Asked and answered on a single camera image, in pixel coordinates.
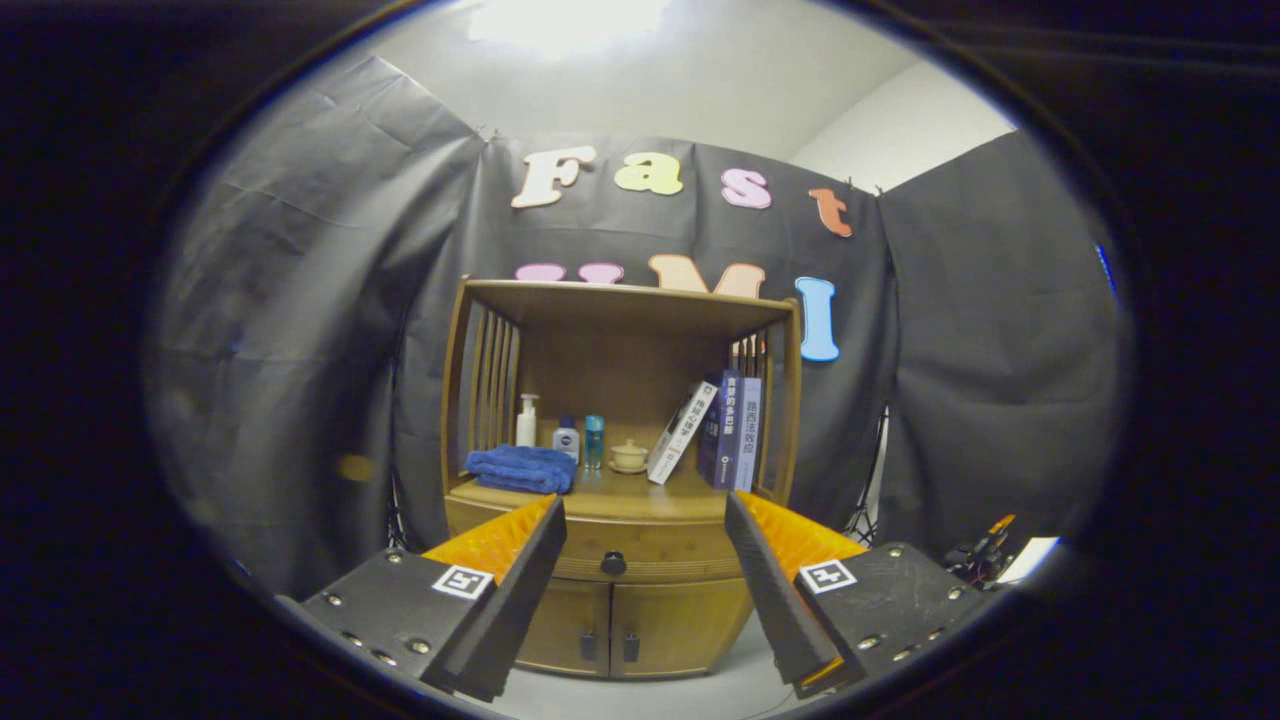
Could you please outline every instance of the folded towel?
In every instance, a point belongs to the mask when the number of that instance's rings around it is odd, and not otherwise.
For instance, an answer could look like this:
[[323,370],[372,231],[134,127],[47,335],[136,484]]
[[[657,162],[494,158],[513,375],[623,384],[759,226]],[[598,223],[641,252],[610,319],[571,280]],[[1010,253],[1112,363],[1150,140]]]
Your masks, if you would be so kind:
[[502,445],[468,454],[466,469],[485,487],[549,495],[570,491],[577,462],[549,447]]

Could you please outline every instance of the floor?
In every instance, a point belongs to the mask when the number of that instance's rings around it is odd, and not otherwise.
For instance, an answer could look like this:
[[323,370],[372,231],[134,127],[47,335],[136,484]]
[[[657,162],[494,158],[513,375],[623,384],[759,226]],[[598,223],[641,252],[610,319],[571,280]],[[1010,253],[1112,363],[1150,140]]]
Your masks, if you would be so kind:
[[585,680],[512,669],[488,707],[520,720],[763,720],[797,701],[773,667],[755,614],[710,675],[680,680]]

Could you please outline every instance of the foam letter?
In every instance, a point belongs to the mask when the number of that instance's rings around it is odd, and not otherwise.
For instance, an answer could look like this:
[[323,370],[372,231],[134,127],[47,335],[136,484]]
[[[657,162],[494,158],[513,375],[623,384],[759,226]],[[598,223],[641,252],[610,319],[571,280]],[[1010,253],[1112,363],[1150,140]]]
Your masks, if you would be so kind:
[[577,277],[589,283],[613,284],[622,279],[622,265],[614,263],[588,263],[577,269]]
[[534,263],[516,268],[517,281],[553,283],[564,277],[564,268],[556,263]]
[[[689,292],[710,292],[707,290],[707,283],[703,282],[703,274],[698,272],[698,266],[684,255],[654,255],[649,259],[649,266],[653,268],[653,272],[658,273],[658,287]],[[716,293],[750,297],[754,300],[760,296],[760,286],[763,283],[764,270],[746,263],[733,263],[721,273]]]
[[796,291],[804,301],[800,356],[814,363],[831,363],[840,357],[831,323],[831,299],[836,295],[836,286],[818,278],[796,278]]
[[511,199],[511,206],[535,208],[556,202],[561,199],[561,191],[556,190],[554,182],[561,181],[564,187],[573,184],[577,179],[579,163],[591,160],[595,160],[595,149],[589,145],[526,155],[529,173],[525,174],[525,188]]
[[684,188],[680,182],[680,160],[662,152],[636,152],[622,159],[626,168],[613,176],[622,190],[652,190],[658,195],[675,195]]
[[721,176],[721,182],[724,183],[724,190],[721,190],[721,195],[724,196],[724,200],[730,201],[730,205],[759,210],[768,208],[773,202],[773,196],[769,195],[769,191],[764,190],[764,186],[768,184],[764,181],[764,176],[755,170],[730,168]]
[[819,187],[809,191],[809,197],[818,201],[818,218],[822,224],[827,225],[827,229],[838,234],[840,237],[850,237],[854,234],[854,228],[845,224],[840,219],[840,213],[847,210],[849,208],[844,201],[836,199],[836,193]]

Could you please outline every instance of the lotion bottle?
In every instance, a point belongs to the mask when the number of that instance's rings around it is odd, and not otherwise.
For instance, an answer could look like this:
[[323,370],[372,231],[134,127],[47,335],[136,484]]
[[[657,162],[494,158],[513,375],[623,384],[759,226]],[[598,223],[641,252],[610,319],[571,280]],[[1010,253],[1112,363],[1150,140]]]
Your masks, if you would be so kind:
[[561,415],[561,427],[552,433],[552,447],[572,457],[573,462],[580,461],[577,455],[579,437],[577,430],[573,429],[572,415]]
[[525,409],[516,415],[516,447],[534,447],[538,445],[538,411],[534,410],[538,396],[526,392],[520,398],[525,401]]

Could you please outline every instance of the book spine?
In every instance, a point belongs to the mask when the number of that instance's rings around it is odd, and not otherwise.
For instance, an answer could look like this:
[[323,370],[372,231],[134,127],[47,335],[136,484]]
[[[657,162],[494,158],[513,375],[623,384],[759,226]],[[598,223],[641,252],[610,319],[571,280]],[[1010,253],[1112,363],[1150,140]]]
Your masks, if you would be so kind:
[[760,378],[744,378],[741,423],[737,445],[737,480],[735,489],[751,492],[755,482],[755,456],[760,443]]
[[657,464],[649,469],[649,479],[652,482],[666,484],[667,478],[669,478],[671,471],[675,470],[680,456],[684,455],[685,448],[689,447],[690,438],[694,437],[699,424],[703,421],[703,416],[707,415],[707,409],[710,407],[710,402],[716,397],[717,391],[718,388],[708,382],[699,386],[689,404],[689,407],[680,418],[680,423],[676,425],[675,430],[672,430],[671,438],[667,441],[666,450],[658,459]]
[[724,370],[721,393],[717,398],[721,409],[719,442],[716,447],[714,489],[733,489],[737,478],[737,436],[741,424],[740,396],[742,375],[737,370]]

